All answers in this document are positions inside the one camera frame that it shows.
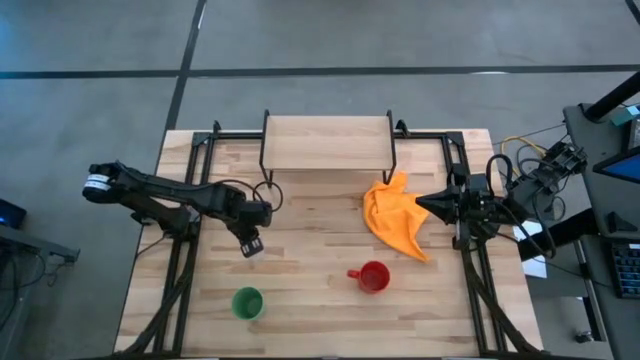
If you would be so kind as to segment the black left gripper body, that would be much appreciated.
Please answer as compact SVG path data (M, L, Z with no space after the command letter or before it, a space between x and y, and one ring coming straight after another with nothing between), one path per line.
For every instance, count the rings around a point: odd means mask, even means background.
M259 237L258 227L271 225L272 214L270 202L243 200L231 208L230 215L222 222L240 242L251 242Z

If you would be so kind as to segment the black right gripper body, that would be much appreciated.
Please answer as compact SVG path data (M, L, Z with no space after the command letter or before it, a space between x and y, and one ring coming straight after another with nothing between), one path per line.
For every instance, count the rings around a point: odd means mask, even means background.
M459 188L460 198L456 201L456 238L493 238L498 226L490 221L495 210L494 197L479 199L468 190L471 175L454 175L454 184Z

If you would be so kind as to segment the green cup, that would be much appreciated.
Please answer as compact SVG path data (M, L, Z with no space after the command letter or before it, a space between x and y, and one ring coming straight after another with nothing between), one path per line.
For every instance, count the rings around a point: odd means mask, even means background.
M241 288L232 298L231 309L233 315L240 320L257 320L265 309L264 297L254 287Z

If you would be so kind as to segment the red mug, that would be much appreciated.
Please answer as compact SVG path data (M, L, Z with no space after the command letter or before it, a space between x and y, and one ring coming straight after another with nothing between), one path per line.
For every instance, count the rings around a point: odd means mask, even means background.
M369 261L358 270L348 270L346 275L358 282L358 287L369 294L385 290L390 283L391 274L388 267L379 261Z

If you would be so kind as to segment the wooden shelf with black legs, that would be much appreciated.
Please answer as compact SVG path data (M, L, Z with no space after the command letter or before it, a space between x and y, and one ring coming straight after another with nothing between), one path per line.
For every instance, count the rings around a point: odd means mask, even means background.
M264 112L259 167L276 171L379 171L397 166L393 115L274 115Z

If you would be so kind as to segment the orange cloth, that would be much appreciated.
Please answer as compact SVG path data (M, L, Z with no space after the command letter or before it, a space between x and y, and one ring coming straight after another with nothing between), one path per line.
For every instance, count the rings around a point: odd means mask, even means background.
M426 263L417 235L430 213L416 203L417 193L407 193L408 175L395 174L388 184L376 181L363 196L363 217L369 230L383 243Z

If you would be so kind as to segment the white paper sheet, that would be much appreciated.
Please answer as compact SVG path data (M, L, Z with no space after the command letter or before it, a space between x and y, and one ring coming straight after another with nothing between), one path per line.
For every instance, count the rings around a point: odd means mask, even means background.
M536 235L542 231L542 226L535 221L525 221L522 226L530 236ZM518 242L524 242L526 240L525 234L518 226L513 227L513 234ZM536 256L533 259L523 261L522 267L526 276L541 279L547 278L546 260L541 255Z

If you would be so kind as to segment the black desk beam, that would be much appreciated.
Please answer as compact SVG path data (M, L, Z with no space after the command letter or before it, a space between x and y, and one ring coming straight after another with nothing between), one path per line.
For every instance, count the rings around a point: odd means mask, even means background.
M565 245L577 241L583 235L598 235L600 230L592 209L586 209L551 227L543 226L543 230L518 243L522 261L537 256L553 258L556 251Z

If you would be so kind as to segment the grey desk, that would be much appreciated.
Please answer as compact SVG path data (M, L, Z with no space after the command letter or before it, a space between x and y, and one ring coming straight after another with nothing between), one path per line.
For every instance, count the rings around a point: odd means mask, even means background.
M619 298L613 289L611 245L640 242L640 184L598 174L593 166L626 149L628 131L609 122L593 123L579 106L563 109L572 142L587 154L582 173L600 233L581 238L614 360L640 360L640 300ZM610 233L606 216L615 211L637 232Z

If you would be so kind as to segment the tablet with blue screen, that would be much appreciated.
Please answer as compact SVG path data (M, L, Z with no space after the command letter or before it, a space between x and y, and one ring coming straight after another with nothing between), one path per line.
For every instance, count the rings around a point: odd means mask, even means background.
M595 164L593 171L640 184L640 145Z

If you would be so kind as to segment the black keyboard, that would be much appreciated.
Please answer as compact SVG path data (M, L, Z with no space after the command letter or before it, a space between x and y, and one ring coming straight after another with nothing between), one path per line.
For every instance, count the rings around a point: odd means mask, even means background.
M612 244L611 260L617 296L640 300L640 243Z

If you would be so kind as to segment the teal box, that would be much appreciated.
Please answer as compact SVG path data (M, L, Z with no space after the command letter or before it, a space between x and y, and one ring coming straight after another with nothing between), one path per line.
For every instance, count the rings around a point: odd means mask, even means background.
M610 121L613 125L620 127L624 124L640 118L640 103L616 108L610 115Z

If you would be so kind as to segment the black pole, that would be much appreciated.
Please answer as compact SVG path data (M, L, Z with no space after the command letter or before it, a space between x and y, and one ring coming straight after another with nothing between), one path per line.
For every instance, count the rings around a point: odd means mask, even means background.
M602 119L626 100L640 92L640 71L583 111L586 119L601 123Z

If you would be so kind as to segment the grey side stand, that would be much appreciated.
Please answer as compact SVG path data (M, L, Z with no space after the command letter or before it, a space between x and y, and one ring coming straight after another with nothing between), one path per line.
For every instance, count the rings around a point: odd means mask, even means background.
M16 356L28 317L30 297L47 275L51 256L75 263L78 248L29 235L0 225L0 360Z

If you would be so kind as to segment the black device with blue light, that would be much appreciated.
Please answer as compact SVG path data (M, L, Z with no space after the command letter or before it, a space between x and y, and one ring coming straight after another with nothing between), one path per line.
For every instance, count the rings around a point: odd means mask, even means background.
M20 229L25 221L27 211L11 202L0 199L0 225Z

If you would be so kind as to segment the black metal table frame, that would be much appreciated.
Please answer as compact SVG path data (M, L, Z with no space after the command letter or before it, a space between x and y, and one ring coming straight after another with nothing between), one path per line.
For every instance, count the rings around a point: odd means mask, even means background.
M493 155L486 129L396 131L399 171L408 192L434 193L446 185L445 152L463 150L445 139L464 140L470 169L484 171ZM220 131L214 142L209 181L264 180L259 168L261 135ZM418 242L430 257L424 264L401 255L368 230L362 197L380 172L293 171L275 174L284 204L272 225L259 230L264 252L245 259L224 225L203 218L186 322L177 355L170 358L462 358L480 354L462 254L452 249L453 225L430 216ZM141 255L131 282L114 352L132 345L160 307L171 241ZM484 268L494 276L496 298L529 343L541 338L517 245L498 237L487 244ZM390 287L377 295L358 289L346 276L369 260L391 270ZM265 315L235 318L236 290L258 288Z

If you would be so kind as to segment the black triangular bracket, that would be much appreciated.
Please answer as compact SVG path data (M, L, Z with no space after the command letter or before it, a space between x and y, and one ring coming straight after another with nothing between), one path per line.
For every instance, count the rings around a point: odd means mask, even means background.
M607 220L607 228L610 233L618 233L618 232L637 232L639 228L633 223L622 218L615 211L610 212L606 216Z

